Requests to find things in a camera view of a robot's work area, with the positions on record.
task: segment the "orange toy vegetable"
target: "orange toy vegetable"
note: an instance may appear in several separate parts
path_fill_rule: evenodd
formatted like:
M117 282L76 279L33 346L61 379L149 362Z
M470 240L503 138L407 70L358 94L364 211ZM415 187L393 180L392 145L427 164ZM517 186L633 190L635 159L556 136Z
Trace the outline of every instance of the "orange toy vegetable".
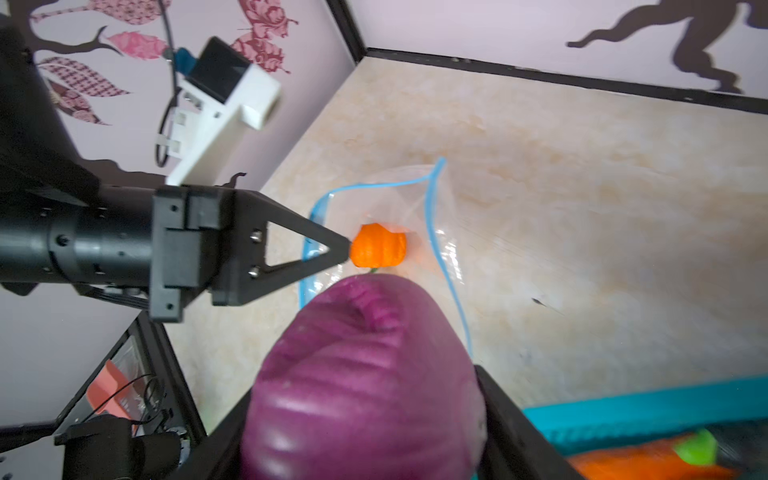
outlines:
M568 461L587 480L727 480L733 470L717 465L697 466L684 462L674 446L686 437L657 440L634 447L597 450Z
M392 233L378 223L363 225L352 242L349 258L362 268L399 265L406 258L406 235Z

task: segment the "beige surface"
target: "beige surface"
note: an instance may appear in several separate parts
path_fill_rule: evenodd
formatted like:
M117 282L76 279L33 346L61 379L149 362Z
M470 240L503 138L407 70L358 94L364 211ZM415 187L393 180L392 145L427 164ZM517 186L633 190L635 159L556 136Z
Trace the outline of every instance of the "beige surface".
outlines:
M367 58L263 192L307 214L447 157L475 361L532 406L768 372L766 152L766 116ZM169 326L209 429L296 308Z

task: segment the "teal basket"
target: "teal basket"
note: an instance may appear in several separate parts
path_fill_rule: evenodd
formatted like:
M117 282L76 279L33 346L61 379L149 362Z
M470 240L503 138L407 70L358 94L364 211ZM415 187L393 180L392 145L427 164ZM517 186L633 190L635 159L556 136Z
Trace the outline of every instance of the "teal basket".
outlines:
M632 445L714 423L768 419L768 376L526 409L563 455Z

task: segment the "clear ziplock bag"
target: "clear ziplock bag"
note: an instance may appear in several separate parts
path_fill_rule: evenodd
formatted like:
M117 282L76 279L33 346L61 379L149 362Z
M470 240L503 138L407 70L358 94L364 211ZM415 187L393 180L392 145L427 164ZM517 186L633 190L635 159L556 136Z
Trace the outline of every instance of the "clear ziplock bag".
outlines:
M445 166L445 159L440 158L435 165L384 170L361 184L336 188L317 201L310 220L351 240L368 223L380 223L393 233L405 233L406 258L398 266L379 269L378 273L404 276L429 292L454 331L463 333L472 356L472 339L462 306L466 287L456 250L459 228ZM302 259L316 257L325 249L306 238ZM308 276L299 283L299 308L342 278L370 270L348 260Z

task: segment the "pink leaf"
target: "pink leaf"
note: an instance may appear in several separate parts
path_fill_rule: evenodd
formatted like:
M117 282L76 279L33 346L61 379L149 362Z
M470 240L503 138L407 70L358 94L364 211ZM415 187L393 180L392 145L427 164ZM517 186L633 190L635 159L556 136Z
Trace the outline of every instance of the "pink leaf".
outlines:
M168 48L165 41L152 35L142 35L138 31L124 31L107 37L107 40L114 43L118 50L129 57L141 58L142 60L154 60L163 55L163 51Z
M246 33L238 38L231 47L265 71L283 70L287 74L290 73L283 68L283 59L285 58L283 49L262 38L254 38L253 33Z
M91 97L114 97L130 93L115 87L98 72L71 58L46 58L38 67L55 74L70 88Z
M94 114L91 104L78 92L53 80L48 80L48 84L51 87L53 104L60 111L78 120L87 121L92 124L107 125Z
M272 39L272 34L288 36L288 24L296 20L286 17L286 11L280 6L280 0L239 0L243 13L253 27L255 38Z
M165 8L170 6L170 0L163 0ZM90 0L85 7L67 8L66 10L57 10L55 12L44 12L30 15L35 22L43 18L61 15L64 13L82 12L84 10L95 10L103 14L116 18L121 22L131 25L143 25L152 22L161 15L160 6L155 0Z

